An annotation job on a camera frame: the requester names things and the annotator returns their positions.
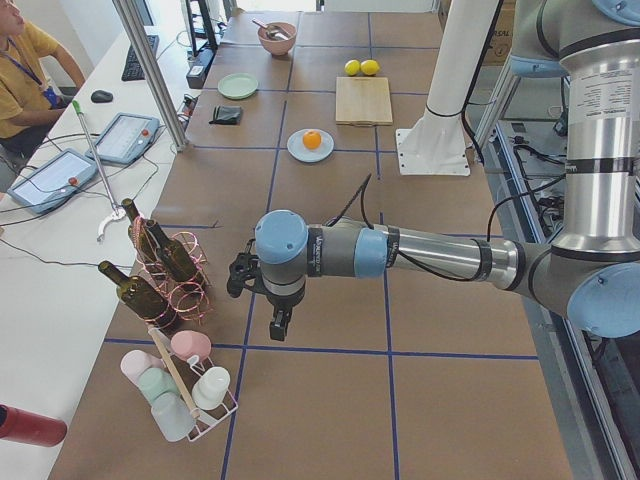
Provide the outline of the orange fruit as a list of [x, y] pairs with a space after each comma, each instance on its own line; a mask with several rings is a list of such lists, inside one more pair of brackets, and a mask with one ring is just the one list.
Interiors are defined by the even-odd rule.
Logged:
[[302, 143], [308, 150], [316, 150], [322, 144], [322, 135], [318, 130], [307, 130], [303, 133]]

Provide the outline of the light blue plate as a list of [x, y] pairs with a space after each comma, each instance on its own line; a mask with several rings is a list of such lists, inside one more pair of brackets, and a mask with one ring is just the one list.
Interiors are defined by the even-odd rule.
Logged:
[[288, 152], [303, 163], [316, 163], [326, 159], [334, 149], [333, 137], [320, 129], [302, 129], [287, 141]]

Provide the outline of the light green plate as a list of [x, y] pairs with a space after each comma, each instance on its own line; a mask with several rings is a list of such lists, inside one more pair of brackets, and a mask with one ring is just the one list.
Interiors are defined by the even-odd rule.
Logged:
[[225, 98], [242, 100], [252, 96], [258, 90], [259, 82], [249, 73], [233, 73], [223, 77], [217, 90]]

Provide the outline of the white cup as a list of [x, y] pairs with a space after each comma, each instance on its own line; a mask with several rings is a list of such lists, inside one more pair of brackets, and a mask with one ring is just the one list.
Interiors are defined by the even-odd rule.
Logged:
[[224, 400], [230, 385], [229, 372], [220, 366], [209, 368], [196, 382], [192, 397], [197, 407], [213, 410]]

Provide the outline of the dark wine bottle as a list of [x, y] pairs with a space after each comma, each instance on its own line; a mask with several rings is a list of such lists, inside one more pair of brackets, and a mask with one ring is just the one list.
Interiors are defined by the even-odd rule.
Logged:
[[110, 261], [102, 261], [98, 270], [116, 285], [118, 298], [148, 325], [170, 333], [181, 320], [177, 311], [147, 280], [127, 276]]
[[128, 228], [129, 238], [137, 251], [142, 263], [151, 264], [157, 260], [153, 242], [145, 230], [145, 219], [140, 214], [135, 202], [131, 198], [122, 200], [122, 207], [130, 221]]
[[204, 277], [180, 241], [168, 237], [153, 219], [145, 221], [145, 228], [157, 243], [156, 256], [175, 282], [204, 284]]

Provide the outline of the light green cup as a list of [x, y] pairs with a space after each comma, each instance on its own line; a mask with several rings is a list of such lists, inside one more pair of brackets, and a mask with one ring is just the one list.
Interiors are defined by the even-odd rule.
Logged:
[[149, 404], [167, 392], [180, 395], [173, 377], [167, 371], [157, 367], [145, 370], [139, 376], [136, 385]]

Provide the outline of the grey cup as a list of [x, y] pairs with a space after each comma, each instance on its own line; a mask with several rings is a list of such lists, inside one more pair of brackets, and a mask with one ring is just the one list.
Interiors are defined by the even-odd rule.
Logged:
[[184, 439], [196, 425], [186, 403], [174, 392], [157, 397], [151, 404], [151, 415], [169, 442]]

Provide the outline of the pale pink cup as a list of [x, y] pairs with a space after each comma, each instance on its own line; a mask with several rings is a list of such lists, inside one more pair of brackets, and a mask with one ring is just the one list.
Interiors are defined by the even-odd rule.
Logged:
[[125, 377], [134, 385], [138, 385], [140, 376], [150, 368], [164, 369], [164, 362], [142, 350], [131, 350], [127, 352], [120, 361], [120, 370]]

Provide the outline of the grey folded cloth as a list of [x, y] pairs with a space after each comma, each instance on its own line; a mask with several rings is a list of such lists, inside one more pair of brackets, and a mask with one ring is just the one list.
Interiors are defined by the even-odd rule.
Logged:
[[243, 108], [240, 106], [217, 105], [212, 112], [210, 125], [238, 125], [241, 123]]

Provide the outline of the wooden cutting board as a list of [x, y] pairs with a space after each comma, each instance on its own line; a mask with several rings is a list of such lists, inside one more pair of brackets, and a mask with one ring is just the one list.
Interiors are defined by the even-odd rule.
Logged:
[[392, 125], [386, 77], [337, 77], [335, 121], [341, 125]]

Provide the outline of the teach pendant tablet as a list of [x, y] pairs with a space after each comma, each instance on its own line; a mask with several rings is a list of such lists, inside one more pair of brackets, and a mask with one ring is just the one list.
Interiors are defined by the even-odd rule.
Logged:
[[65, 149], [17, 181], [8, 189], [8, 195], [34, 214], [46, 213], [78, 192], [97, 170], [92, 159], [73, 149]]
[[94, 146], [103, 163], [128, 166], [136, 161], [155, 141], [160, 121], [155, 117], [118, 113]]

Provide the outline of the black computer box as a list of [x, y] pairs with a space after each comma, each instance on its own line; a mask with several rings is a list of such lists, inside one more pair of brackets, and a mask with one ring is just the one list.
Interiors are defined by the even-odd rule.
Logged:
[[188, 86], [191, 89], [202, 89], [214, 59], [214, 52], [204, 48], [197, 56], [188, 58], [189, 70], [186, 74]]

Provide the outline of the yellow lemon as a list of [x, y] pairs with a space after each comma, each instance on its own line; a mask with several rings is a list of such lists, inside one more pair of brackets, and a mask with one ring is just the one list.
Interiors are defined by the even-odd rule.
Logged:
[[361, 63], [357, 59], [351, 59], [344, 64], [344, 73], [349, 76], [356, 76], [360, 73]]
[[380, 65], [374, 59], [367, 59], [360, 63], [360, 71], [365, 76], [375, 76], [380, 71]]

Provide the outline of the pink bowl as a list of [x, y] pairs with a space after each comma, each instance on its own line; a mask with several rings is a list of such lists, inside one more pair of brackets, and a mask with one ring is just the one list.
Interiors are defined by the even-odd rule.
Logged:
[[271, 24], [277, 25], [286, 30], [291, 35], [291, 38], [288, 40], [269, 39], [265, 34], [265, 30], [258, 26], [257, 34], [259, 41], [263, 48], [272, 55], [286, 55], [295, 45], [297, 28], [293, 24], [287, 22], [271, 22]]

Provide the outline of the metal scoop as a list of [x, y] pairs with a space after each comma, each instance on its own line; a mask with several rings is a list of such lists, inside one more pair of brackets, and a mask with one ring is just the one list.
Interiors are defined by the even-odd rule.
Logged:
[[252, 22], [260, 28], [264, 29], [265, 34], [269, 39], [288, 40], [291, 38], [291, 35], [286, 30], [277, 25], [264, 23], [256, 18], [253, 18]]

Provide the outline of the black keyboard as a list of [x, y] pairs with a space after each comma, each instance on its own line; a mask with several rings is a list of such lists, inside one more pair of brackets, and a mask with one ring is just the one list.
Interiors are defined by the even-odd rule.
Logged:
[[[152, 53], [156, 54], [159, 46], [159, 36], [155, 34], [148, 34], [147, 40], [152, 50]], [[144, 79], [145, 79], [145, 73], [144, 73], [143, 66], [140, 60], [138, 59], [138, 56], [136, 54], [134, 47], [130, 45], [126, 55], [125, 64], [124, 64], [123, 72], [121, 75], [121, 80], [123, 82], [128, 82], [128, 81], [138, 81], [138, 80], [144, 80]]]

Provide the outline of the black computer mouse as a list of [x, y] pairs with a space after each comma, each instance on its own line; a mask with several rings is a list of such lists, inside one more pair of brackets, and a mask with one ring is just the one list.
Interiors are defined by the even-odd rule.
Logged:
[[110, 103], [113, 101], [113, 94], [105, 90], [95, 90], [90, 99], [96, 104]]

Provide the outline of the red thermos bottle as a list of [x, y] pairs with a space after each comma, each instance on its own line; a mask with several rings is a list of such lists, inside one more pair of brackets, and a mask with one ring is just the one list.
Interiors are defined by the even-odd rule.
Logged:
[[1, 405], [2, 440], [53, 447], [61, 443], [66, 434], [67, 425], [60, 419]]

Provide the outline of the person in yellow shirt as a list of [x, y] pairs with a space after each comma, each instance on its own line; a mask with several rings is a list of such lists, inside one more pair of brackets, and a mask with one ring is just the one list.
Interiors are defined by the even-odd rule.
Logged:
[[45, 78], [41, 59], [52, 57], [76, 88], [85, 76], [53, 36], [25, 20], [12, 1], [1, 3], [1, 145], [29, 158], [62, 115], [68, 101]]

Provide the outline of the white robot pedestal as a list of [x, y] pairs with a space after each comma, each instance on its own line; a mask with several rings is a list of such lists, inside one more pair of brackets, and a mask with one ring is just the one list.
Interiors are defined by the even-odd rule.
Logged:
[[402, 175], [470, 174], [463, 111], [499, 10], [499, 0], [450, 3], [424, 113], [412, 128], [396, 131]]

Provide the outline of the aluminium frame post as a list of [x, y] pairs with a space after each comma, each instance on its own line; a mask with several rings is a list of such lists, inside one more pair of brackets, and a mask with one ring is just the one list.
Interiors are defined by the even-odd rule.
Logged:
[[130, 43], [136, 52], [138, 60], [143, 67], [146, 82], [151, 90], [166, 129], [170, 134], [175, 150], [182, 152], [187, 146], [186, 135], [177, 113], [174, 110], [169, 90], [162, 76], [155, 54], [149, 46], [147, 33], [142, 24], [141, 16], [136, 9], [135, 2], [130, 0], [113, 0], [112, 3], [120, 17]]

